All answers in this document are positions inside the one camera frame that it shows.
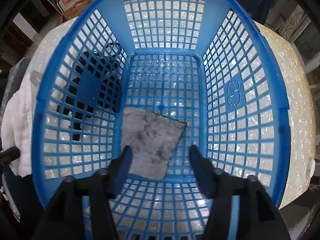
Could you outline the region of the grey fuzzy cloth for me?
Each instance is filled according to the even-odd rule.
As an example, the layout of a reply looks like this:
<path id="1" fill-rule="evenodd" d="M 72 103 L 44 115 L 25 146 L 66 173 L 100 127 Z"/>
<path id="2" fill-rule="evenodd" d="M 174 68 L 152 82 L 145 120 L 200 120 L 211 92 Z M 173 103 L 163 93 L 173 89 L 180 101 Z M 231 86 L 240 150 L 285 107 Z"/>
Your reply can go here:
<path id="1" fill-rule="evenodd" d="M 123 110 L 121 148 L 131 147 L 129 174 L 163 179 L 187 124 L 142 108 Z"/>

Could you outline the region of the black plush toy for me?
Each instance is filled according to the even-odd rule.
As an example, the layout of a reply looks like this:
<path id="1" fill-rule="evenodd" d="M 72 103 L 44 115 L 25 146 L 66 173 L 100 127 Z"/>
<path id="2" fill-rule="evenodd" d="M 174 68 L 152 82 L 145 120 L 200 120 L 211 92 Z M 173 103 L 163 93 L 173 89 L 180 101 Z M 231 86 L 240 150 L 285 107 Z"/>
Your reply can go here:
<path id="1" fill-rule="evenodd" d="M 106 49 L 102 53 L 84 50 L 72 63 L 69 82 L 63 85 L 64 105 L 57 112 L 71 140 L 95 142 L 97 134 L 112 135 L 114 120 L 121 106 L 121 74 L 125 53 Z"/>

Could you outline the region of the blue plastic laundry basket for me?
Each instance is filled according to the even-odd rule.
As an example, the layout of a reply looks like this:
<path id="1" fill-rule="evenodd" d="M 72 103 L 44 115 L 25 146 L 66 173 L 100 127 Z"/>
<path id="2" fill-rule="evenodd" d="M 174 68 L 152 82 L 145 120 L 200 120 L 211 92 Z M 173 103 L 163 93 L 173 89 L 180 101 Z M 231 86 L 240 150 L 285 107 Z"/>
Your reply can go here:
<path id="1" fill-rule="evenodd" d="M 112 135 L 71 140 L 63 85 L 84 50 L 125 53 Z M 91 176 L 121 153 L 123 109 L 187 124 L 163 179 L 129 175 L 110 202 L 122 239 L 198 239 L 211 201 L 189 164 L 196 145 L 233 176 L 256 176 L 279 206 L 290 162 L 289 102 L 268 42 L 236 0 L 94 0 L 55 48 L 37 93 L 31 162 L 48 205 L 66 176 Z"/>

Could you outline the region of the white towel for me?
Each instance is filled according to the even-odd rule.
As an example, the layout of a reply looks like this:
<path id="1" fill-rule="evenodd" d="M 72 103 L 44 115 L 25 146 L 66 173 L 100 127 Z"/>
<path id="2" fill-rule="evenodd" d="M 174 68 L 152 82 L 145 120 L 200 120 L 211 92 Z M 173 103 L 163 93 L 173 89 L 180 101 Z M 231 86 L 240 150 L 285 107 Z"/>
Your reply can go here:
<path id="1" fill-rule="evenodd" d="M 20 151 L 20 157 L 9 164 L 13 174 L 20 177 L 32 173 L 31 133 L 34 111 L 32 86 L 29 79 L 21 83 L 5 107 L 1 125 L 3 149 L 8 150 L 15 146 Z"/>

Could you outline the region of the small white round lid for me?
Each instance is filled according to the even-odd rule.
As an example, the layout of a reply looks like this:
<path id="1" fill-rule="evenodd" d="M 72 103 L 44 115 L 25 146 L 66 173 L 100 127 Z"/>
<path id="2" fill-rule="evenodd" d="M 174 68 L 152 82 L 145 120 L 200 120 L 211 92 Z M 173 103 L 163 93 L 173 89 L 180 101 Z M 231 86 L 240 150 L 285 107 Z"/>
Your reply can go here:
<path id="1" fill-rule="evenodd" d="M 306 177 L 308 179 L 311 179 L 313 174 L 314 174 L 314 171 L 315 171 L 315 167 L 316 167 L 316 161 L 315 159 L 312 159 L 308 165 L 308 169 L 306 171 Z"/>

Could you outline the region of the cardboard box on floor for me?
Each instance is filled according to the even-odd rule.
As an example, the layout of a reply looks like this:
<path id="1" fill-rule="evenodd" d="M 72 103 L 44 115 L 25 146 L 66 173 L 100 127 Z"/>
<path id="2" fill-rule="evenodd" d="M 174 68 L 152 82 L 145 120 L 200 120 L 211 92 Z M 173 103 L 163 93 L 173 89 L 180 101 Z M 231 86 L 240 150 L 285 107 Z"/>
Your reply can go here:
<path id="1" fill-rule="evenodd" d="M 74 6 L 63 13 L 66 20 L 71 20 L 79 16 L 90 4 L 92 0 L 80 0 Z"/>

